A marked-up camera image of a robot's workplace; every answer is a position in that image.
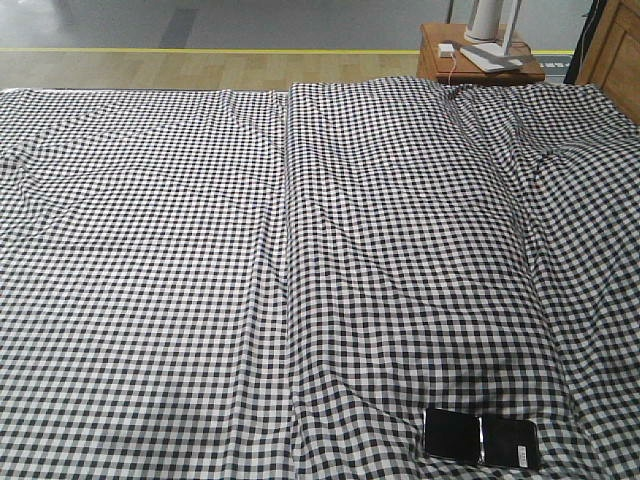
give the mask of wooden bed frame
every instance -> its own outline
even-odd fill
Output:
[[[598,85],[640,123],[640,0],[608,1],[576,83]]]

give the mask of bedside table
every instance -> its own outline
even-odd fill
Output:
[[[448,83],[449,72],[453,68],[452,58],[440,58],[438,56],[438,44],[451,42],[456,47],[456,69],[451,74],[451,85],[461,83],[476,83],[479,85],[526,85],[528,83],[542,82],[545,78],[540,64],[532,59],[520,70],[511,70],[500,73],[485,73],[462,55],[461,46],[472,45],[464,39],[465,24],[456,23],[425,23],[420,27],[422,31],[422,45],[420,47],[420,59],[418,60],[418,73],[420,78],[428,78],[439,83]],[[521,43],[517,35],[514,35],[513,43]],[[511,47],[511,52],[517,55],[530,55],[527,46]]]

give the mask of gray floor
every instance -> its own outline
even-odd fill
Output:
[[[465,23],[471,0],[456,0]],[[510,0],[505,1],[505,9]],[[573,50],[591,0],[525,0],[534,50]],[[448,0],[0,0],[0,47],[417,49]]]

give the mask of black and white gingham fabric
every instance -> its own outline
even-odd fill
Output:
[[[285,95],[0,97],[0,478],[289,478]]]
[[[595,89],[15,90],[0,135],[0,476],[640,466],[640,141]],[[541,472],[426,456],[427,406],[535,421]]]
[[[636,475],[637,129],[592,87],[396,78],[289,102],[301,476]],[[426,456],[429,406],[533,420],[542,470]]]

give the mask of charger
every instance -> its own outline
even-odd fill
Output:
[[[439,43],[438,44],[438,55],[440,58],[452,58],[456,49],[453,47],[452,43]]]

